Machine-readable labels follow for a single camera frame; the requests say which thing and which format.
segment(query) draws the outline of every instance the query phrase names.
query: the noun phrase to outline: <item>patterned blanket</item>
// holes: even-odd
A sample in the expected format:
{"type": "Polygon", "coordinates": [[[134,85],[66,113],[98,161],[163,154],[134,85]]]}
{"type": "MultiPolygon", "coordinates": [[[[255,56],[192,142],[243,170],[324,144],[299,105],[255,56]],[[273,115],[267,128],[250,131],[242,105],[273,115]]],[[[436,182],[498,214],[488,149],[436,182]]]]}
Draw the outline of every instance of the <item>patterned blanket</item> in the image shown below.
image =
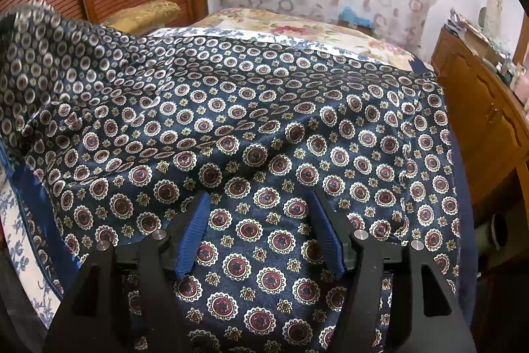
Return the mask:
{"type": "MultiPolygon", "coordinates": [[[[431,73],[218,30],[134,38],[38,5],[3,14],[0,29],[3,165],[59,297],[98,241],[140,241],[203,189],[208,228],[174,283],[189,336],[223,351],[324,350],[346,286],[314,238],[314,185],[355,228],[424,241],[456,294],[458,203],[431,73]]],[[[390,278],[380,304],[374,351],[390,278]]]]}

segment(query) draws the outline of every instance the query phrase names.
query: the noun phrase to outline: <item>silver screw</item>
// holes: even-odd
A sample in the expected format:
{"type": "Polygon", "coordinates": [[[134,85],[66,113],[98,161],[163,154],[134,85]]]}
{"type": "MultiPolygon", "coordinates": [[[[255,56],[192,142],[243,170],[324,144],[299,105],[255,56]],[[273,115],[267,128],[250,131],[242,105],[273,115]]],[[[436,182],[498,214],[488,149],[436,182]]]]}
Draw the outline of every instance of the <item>silver screw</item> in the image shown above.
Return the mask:
{"type": "Polygon", "coordinates": [[[155,240],[163,240],[167,236],[167,231],[164,231],[163,229],[156,229],[152,234],[152,237],[155,240]]]}
{"type": "Polygon", "coordinates": [[[356,239],[361,240],[361,241],[366,240],[369,236],[367,231],[365,231],[364,229],[356,229],[353,235],[356,239]]]}
{"type": "Polygon", "coordinates": [[[424,249],[424,244],[419,240],[413,240],[412,247],[417,251],[421,251],[422,249],[424,249]]]}
{"type": "Polygon", "coordinates": [[[107,248],[110,247],[110,241],[102,240],[97,243],[96,249],[99,251],[105,251],[107,248]]]}

